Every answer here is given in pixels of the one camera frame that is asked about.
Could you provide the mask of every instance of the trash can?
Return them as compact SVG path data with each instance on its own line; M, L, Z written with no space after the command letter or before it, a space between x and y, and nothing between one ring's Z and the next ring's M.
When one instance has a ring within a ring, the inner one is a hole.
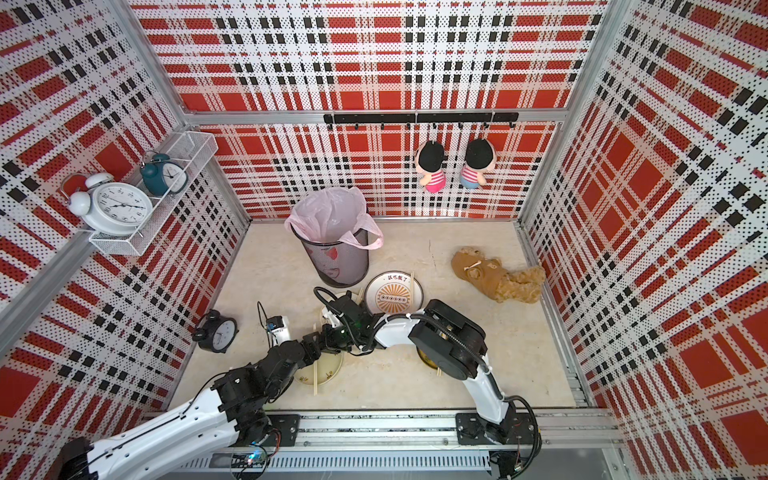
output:
M344 242L317 243L303 239L291 227L296 238L301 240L306 254L310 256L317 275L326 285L347 288L359 283L368 273L368 250L353 247ZM368 245L368 230L355 232L361 245Z
M335 288L346 288L365 278L368 250L380 248L384 241L368 215L365 197L356 187L311 193L296 204L285 227L301 241L320 279ZM369 233L378 237L372 243Z

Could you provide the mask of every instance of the stuffed doll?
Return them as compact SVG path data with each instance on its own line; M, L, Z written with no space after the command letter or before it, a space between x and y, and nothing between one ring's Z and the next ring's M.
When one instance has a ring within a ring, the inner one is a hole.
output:
M519 272L510 272L498 259L487 259L482 251L463 247L451 259L453 273L470 282L485 296L498 303L515 299L536 303L541 299L545 272L539 265Z
M464 162L466 163L462 168L462 185L464 188L480 188L486 184L483 173L496 168L496 151L491 142L478 138L467 145Z
M431 194L436 194L445 186L445 174L442 173L442 158L445 151L436 141L426 141L416 151L413 163L416 171L424 177L419 185Z

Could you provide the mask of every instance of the clock face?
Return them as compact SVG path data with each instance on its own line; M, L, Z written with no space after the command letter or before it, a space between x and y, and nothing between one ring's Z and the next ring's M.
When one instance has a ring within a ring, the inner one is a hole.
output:
M235 330L237 330L237 328L235 327L235 322L232 320L227 320L221 323L219 328L217 328L216 332L214 333L214 340L212 345L214 350L223 350L227 348L232 339L235 337Z
M107 184L95 194L96 207L118 223L138 225L152 212L152 202L136 187Z
M180 192L184 185L186 185L187 174L178 165L167 163L163 165L163 180L165 180L165 184L169 187L170 192L175 194Z

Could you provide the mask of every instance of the wall shelf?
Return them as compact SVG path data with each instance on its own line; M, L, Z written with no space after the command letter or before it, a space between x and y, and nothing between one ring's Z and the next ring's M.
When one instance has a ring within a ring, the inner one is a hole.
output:
M125 255L139 257L147 251L150 243L165 225L171 212L179 204L187 188L205 168L218 150L213 134L199 131L185 131L171 134L166 147L161 153L179 164L187 174L187 186L176 194L167 191L162 197L156 197L144 186L140 179L133 182L152 200L152 213L139 225L134 233L126 237L114 237L106 233L93 232L89 240L105 255Z

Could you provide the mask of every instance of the pink striped shirt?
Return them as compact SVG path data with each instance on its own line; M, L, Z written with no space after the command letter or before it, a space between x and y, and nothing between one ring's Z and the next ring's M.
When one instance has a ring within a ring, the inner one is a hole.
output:
M478 172L471 169L467 164L464 164L464 168L462 168L462 177L464 177L470 183L478 183Z
M427 185L437 185L440 182L445 181L445 174L442 173L442 170L437 170L434 174L431 174L431 175L432 175L432 179L429 181Z

